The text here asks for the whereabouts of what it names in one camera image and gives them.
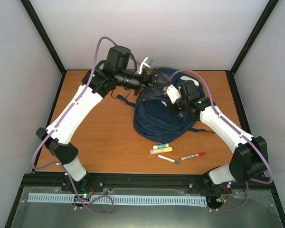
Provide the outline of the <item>teal cap marker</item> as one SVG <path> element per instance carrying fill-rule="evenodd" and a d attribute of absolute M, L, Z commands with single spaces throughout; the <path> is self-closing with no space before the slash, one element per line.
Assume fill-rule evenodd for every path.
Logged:
<path fill-rule="evenodd" d="M 177 161 L 177 160 L 174 160 L 174 159 L 171 159 L 171 158 L 165 157 L 165 156 L 160 155 L 160 154 L 158 154 L 158 155 L 157 155 L 157 157 L 158 157 L 158 158 L 160 158 L 160 159 L 163 159 L 163 160 L 169 161 L 169 162 L 173 162 L 173 163 L 175 163 L 175 164 L 180 164 L 180 161 Z"/>

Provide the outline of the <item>red cap marker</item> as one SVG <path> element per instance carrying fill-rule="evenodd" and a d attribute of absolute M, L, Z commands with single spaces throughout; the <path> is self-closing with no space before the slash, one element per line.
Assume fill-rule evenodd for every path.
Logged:
<path fill-rule="evenodd" d="M 201 152 L 201 153 L 197 153 L 197 154 L 194 154 L 194 155 L 189 155 L 189 156 L 181 157 L 180 160 L 187 160 L 187 159 L 191 159 L 191 158 L 194 158 L 194 157 L 203 156 L 203 155 L 205 155 L 205 154 L 206 154 L 206 152 Z"/>

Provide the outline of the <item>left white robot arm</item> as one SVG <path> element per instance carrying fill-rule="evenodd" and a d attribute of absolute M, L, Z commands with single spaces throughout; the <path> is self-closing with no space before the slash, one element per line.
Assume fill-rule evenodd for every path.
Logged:
<path fill-rule="evenodd" d="M 132 57 L 133 54 L 126 47 L 111 47 L 107 58 L 99 61 L 94 70 L 87 72 L 75 96 L 56 120 L 47 128 L 39 128 L 36 132 L 43 145 L 58 159 L 57 164 L 62 165 L 72 177 L 72 184 L 78 191 L 85 191 L 89 187 L 89 179 L 71 138 L 85 117 L 118 86 L 134 90 L 135 95 L 159 87 L 156 78 L 161 75 L 157 69 L 147 73 L 154 62 L 153 58 L 146 57 L 133 72 L 127 70 Z"/>

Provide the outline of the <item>navy blue backpack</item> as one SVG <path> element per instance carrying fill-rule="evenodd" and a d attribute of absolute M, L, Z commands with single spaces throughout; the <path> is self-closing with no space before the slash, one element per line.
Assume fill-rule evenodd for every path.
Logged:
<path fill-rule="evenodd" d="M 134 108 L 133 127 L 144 138 L 156 143 L 171 143 L 186 132 L 206 132 L 205 129 L 194 128 L 195 120 L 187 112 L 173 115 L 168 109 L 168 101 L 164 95 L 141 99 L 138 97 L 135 103 L 129 102 L 122 95 L 117 99 L 124 101 Z"/>

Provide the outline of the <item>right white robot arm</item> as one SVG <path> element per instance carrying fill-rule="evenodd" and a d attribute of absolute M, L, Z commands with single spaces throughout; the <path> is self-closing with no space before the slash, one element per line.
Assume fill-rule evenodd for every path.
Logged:
<path fill-rule="evenodd" d="M 207 172 L 211 185 L 224 182 L 258 181 L 256 177 L 269 169 L 265 158 L 267 145 L 261 136 L 254 137 L 230 121 L 210 97 L 201 97 L 193 80 L 165 90 L 170 107 L 189 113 L 193 120 L 201 121 L 215 132 L 232 152 L 230 163 Z"/>

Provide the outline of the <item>yellow highlighter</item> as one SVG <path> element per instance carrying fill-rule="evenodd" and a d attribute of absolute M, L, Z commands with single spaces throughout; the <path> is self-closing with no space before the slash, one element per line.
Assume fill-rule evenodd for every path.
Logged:
<path fill-rule="evenodd" d="M 159 154 L 159 153 L 165 153 L 165 152 L 172 152 L 172 147 L 166 147 L 166 148 L 157 148 L 150 150 L 150 154 Z"/>

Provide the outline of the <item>green white glue stick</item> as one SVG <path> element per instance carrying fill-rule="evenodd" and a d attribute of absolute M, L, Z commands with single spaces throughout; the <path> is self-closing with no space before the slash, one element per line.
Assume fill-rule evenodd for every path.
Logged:
<path fill-rule="evenodd" d="M 154 145 L 153 149 L 161 149 L 161 148 L 167 148 L 167 147 L 169 147 L 169 144 L 165 143 L 165 144 Z"/>

